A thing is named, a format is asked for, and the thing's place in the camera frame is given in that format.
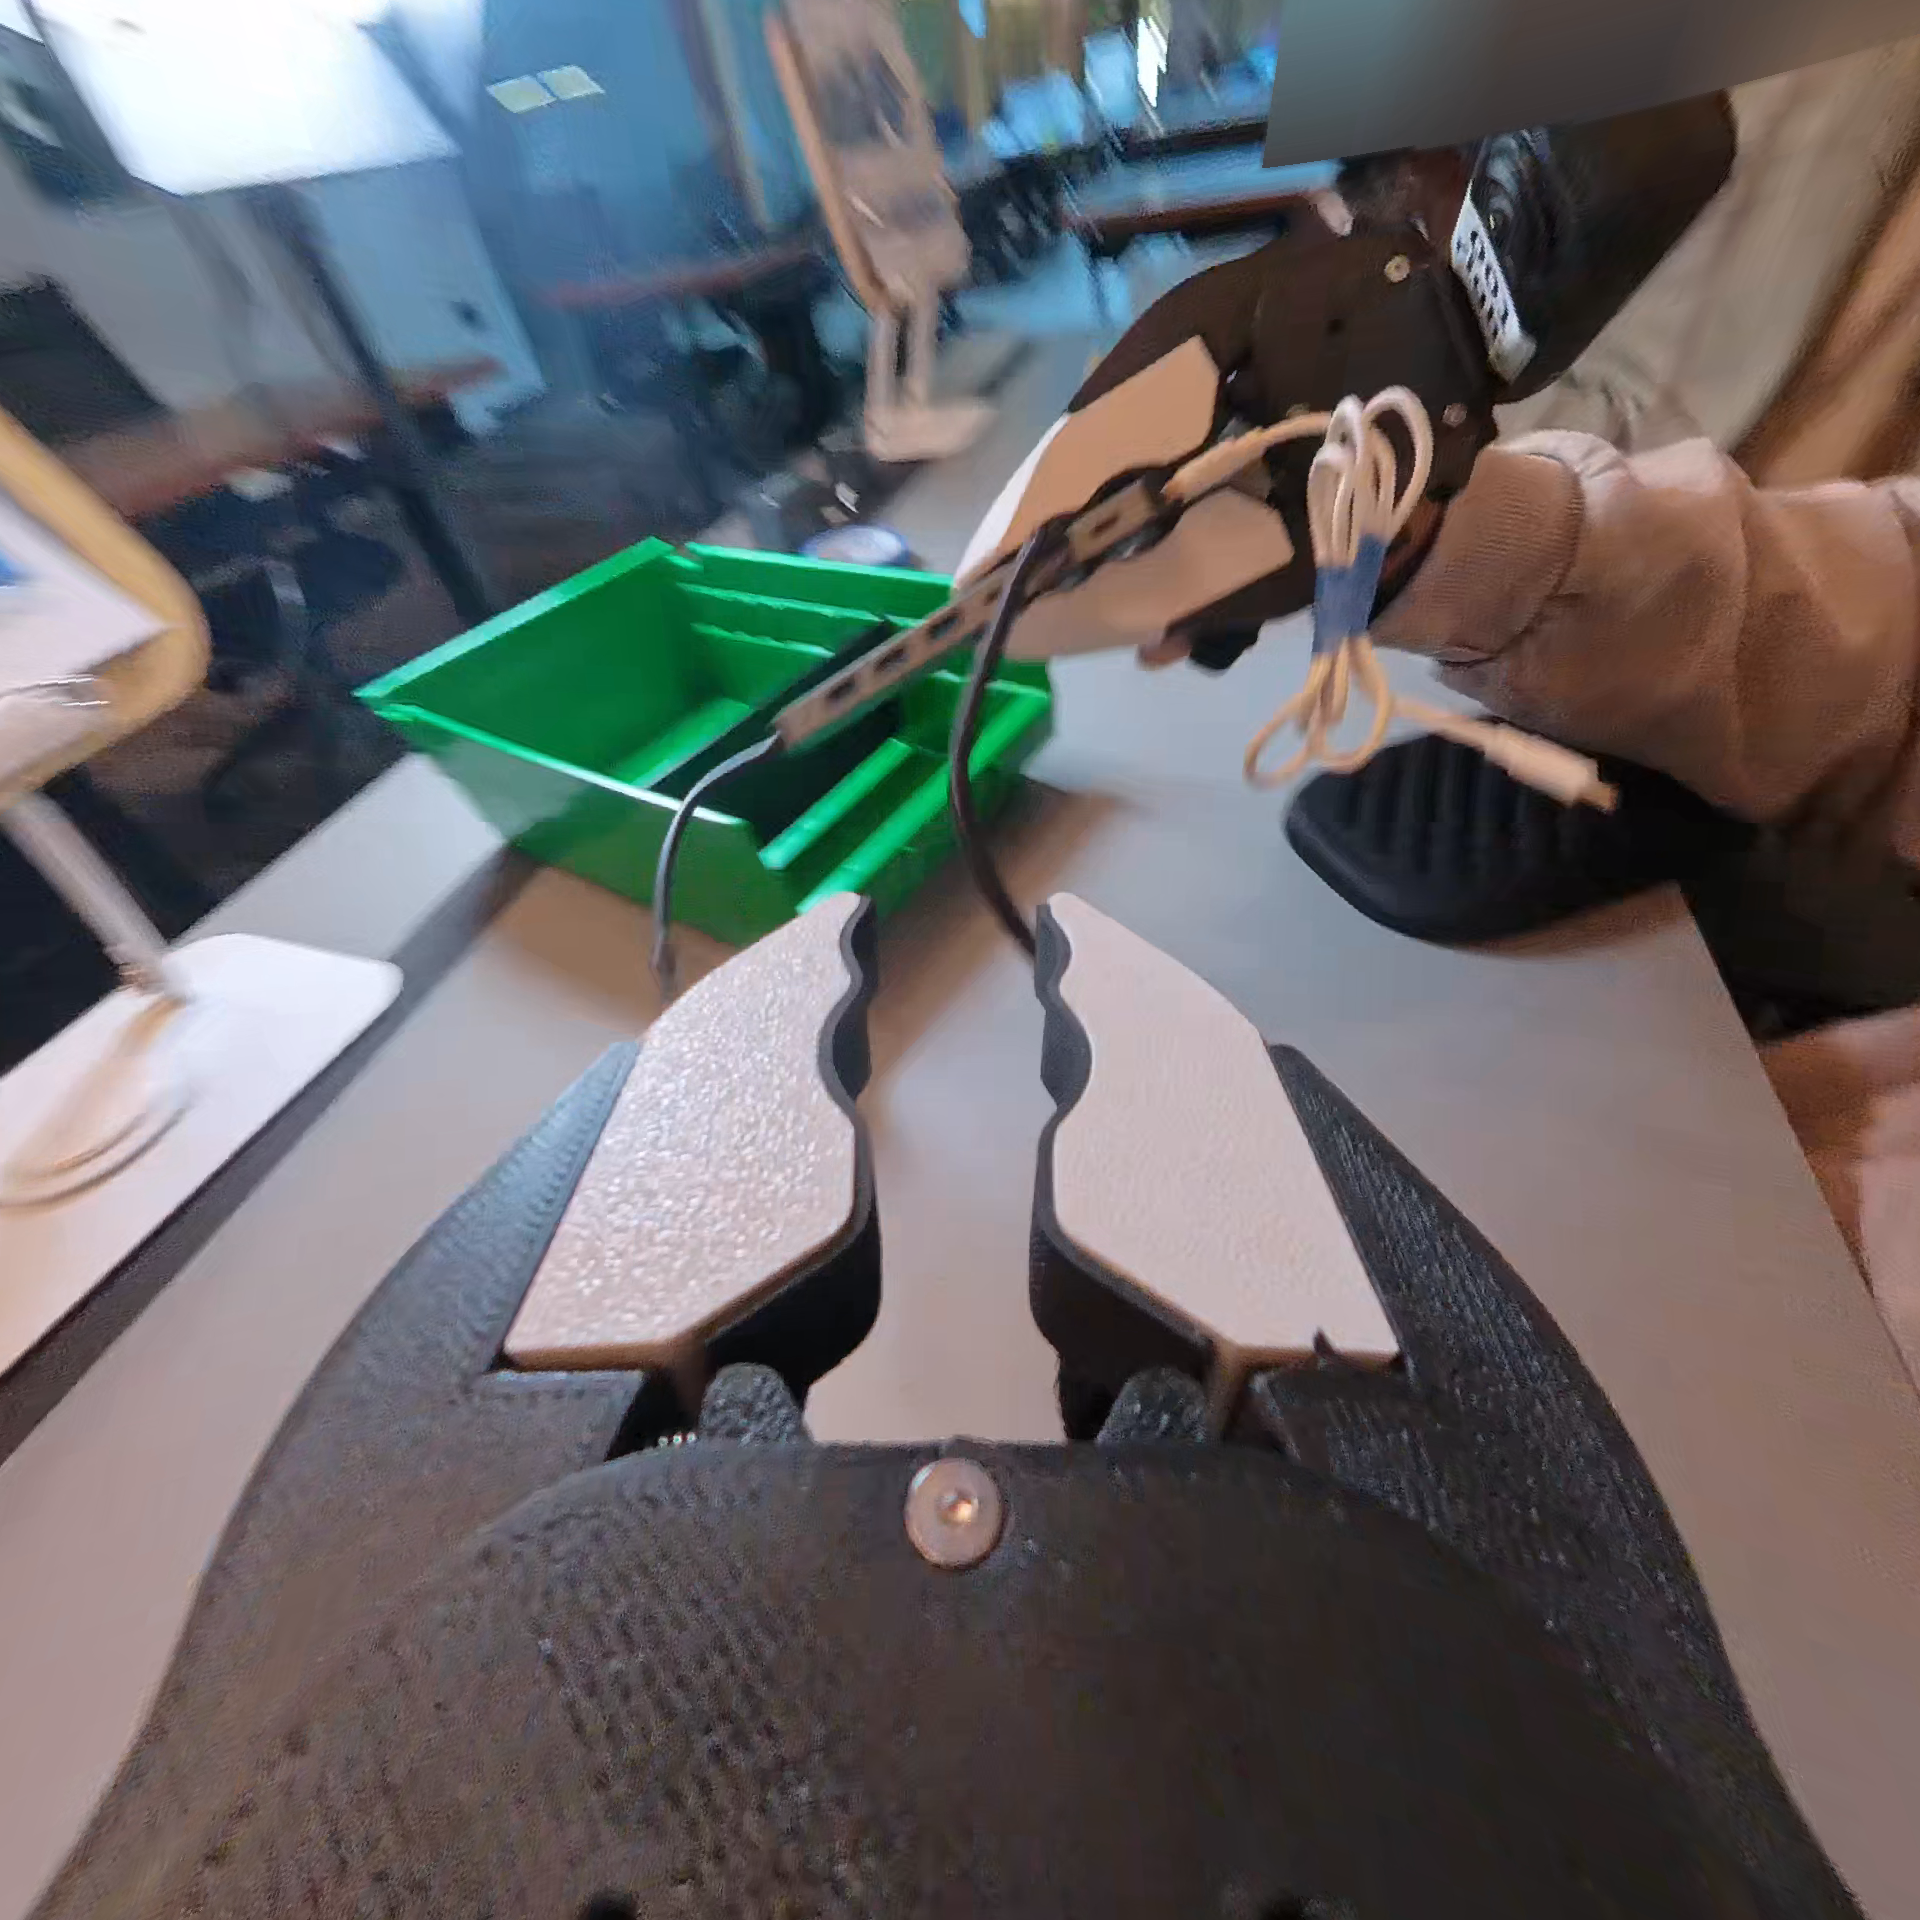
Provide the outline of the slim black USB hub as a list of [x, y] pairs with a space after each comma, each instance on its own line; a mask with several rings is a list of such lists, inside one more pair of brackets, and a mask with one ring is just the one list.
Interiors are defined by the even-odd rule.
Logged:
[[768, 739], [796, 753], [844, 727], [932, 665], [977, 647], [1002, 608], [1009, 619], [1087, 586], [1104, 568], [1158, 545], [1180, 520], [1168, 496], [1172, 470], [1141, 470], [1104, 487], [1073, 514], [1048, 517], [1015, 551], [953, 587], [945, 601], [901, 633], [861, 645], [850, 663], [781, 706]]

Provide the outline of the black divider panel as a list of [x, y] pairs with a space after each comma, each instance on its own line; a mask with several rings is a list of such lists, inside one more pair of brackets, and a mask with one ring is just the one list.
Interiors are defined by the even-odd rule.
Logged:
[[[824, 647], [736, 642], [734, 662], [776, 670], [768, 689], [745, 701], [711, 697], [663, 731], [621, 777], [634, 789], [680, 803], [725, 761], [764, 746], [786, 706], [806, 701], [853, 662], [884, 651], [905, 631], [905, 619], [860, 615], [853, 623], [839, 619]], [[921, 687], [922, 680], [911, 680], [860, 706], [841, 704], [832, 727], [798, 749], [781, 749], [738, 769], [727, 782], [703, 791], [698, 808], [748, 826], [756, 846], [772, 846], [882, 749], [905, 739], [905, 695]]]

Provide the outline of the wooden floor sign stand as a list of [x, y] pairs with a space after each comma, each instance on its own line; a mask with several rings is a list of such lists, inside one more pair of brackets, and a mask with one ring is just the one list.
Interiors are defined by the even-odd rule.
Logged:
[[880, 465], [968, 450], [982, 400], [929, 392], [943, 298], [970, 265], [921, 73], [896, 13], [876, 2], [781, 2], [768, 55], [832, 250], [869, 323], [861, 440]]

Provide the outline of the wooden sign board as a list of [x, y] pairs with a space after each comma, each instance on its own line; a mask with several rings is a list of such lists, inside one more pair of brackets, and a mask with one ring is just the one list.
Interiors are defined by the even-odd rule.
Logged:
[[1, 417], [1, 806], [142, 731], [207, 670], [198, 597], [34, 435]]

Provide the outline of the black padded cushion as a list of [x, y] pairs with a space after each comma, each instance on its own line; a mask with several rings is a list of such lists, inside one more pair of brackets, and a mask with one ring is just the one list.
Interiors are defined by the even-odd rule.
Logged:
[[1413, 737], [1287, 806], [1293, 856], [1366, 921], [1449, 949], [1543, 938], [1676, 890], [1752, 1040], [1916, 1005], [1916, 872], [1834, 856], [1607, 759], [1612, 811]]

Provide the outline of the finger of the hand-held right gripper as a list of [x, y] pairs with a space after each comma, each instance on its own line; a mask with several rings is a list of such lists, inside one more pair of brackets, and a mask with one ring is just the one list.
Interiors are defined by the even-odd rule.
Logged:
[[1221, 490], [1141, 555], [1096, 562], [1078, 586], [1036, 593], [1015, 617], [1002, 654], [1031, 663], [1136, 651], [1289, 562], [1293, 539], [1282, 514]]
[[966, 543], [956, 573], [970, 586], [1008, 561], [1045, 522], [1073, 517], [1134, 473], [1169, 470], [1212, 442], [1221, 374], [1200, 339], [1186, 339], [1057, 421], [1029, 450]]

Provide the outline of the green plastic bin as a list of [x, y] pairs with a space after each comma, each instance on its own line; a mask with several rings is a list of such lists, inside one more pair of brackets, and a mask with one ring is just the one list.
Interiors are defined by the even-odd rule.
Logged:
[[[638, 906], [677, 803], [621, 777], [711, 697], [776, 670], [730, 647], [822, 650], [839, 619], [921, 623], [945, 579], [717, 545], [644, 539], [372, 680], [359, 703], [430, 757], [530, 861]], [[898, 911], [953, 862], [945, 751], [964, 670], [905, 695], [905, 739], [760, 849], [698, 808], [679, 849], [673, 928], [754, 945], [832, 895]]]

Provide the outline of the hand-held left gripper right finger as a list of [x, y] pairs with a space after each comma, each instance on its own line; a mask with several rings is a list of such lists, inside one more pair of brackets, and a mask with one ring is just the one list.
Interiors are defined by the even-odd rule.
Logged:
[[1257, 1024], [1086, 899], [1037, 913], [1048, 1101], [1029, 1218], [1029, 1307], [1064, 1430], [1172, 1374], [1207, 1430], [1253, 1381], [1404, 1370], [1404, 1336]]

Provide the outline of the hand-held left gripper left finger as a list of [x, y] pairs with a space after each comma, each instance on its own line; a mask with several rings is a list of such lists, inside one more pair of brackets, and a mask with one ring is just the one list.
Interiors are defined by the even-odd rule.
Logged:
[[876, 989], [876, 909], [837, 895], [661, 1011], [508, 1329], [513, 1373], [640, 1374], [694, 1410], [749, 1363], [804, 1402], [863, 1342]]

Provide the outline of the person's torso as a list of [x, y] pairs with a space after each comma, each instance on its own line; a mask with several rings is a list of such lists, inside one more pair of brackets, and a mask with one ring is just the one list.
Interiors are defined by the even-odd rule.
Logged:
[[1916, 39], [1751, 81], [1734, 173], [1505, 440], [1621, 450], [1705, 440], [1756, 481], [1896, 473], [1916, 458]]

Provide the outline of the person's right forearm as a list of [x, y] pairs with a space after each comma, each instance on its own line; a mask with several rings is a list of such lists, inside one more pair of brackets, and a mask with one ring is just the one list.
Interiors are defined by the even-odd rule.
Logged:
[[1774, 490], [1702, 440], [1501, 442], [1370, 639], [1525, 731], [1916, 864], [1912, 473]]

